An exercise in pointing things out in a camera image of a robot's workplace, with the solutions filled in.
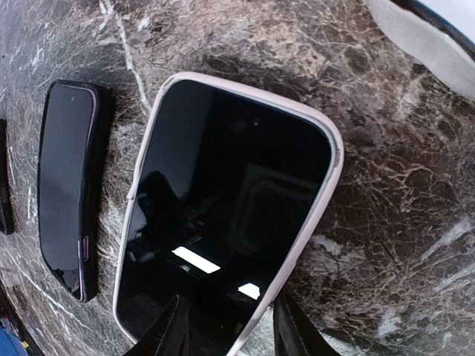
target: phone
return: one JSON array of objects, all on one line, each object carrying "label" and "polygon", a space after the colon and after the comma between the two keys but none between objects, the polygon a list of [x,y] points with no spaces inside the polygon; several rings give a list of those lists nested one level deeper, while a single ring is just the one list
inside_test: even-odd
[{"label": "phone", "polygon": [[7,164],[7,122],[0,119],[0,231],[5,235],[10,235],[13,233],[13,215]]},{"label": "phone", "polygon": [[39,242],[54,277],[82,302],[97,292],[98,198],[113,112],[109,90],[64,80],[50,86],[43,112]]},{"label": "phone", "polygon": [[293,270],[343,158],[317,110],[203,74],[169,78],[128,193],[120,328],[137,342],[178,296],[189,355],[235,355]]}]

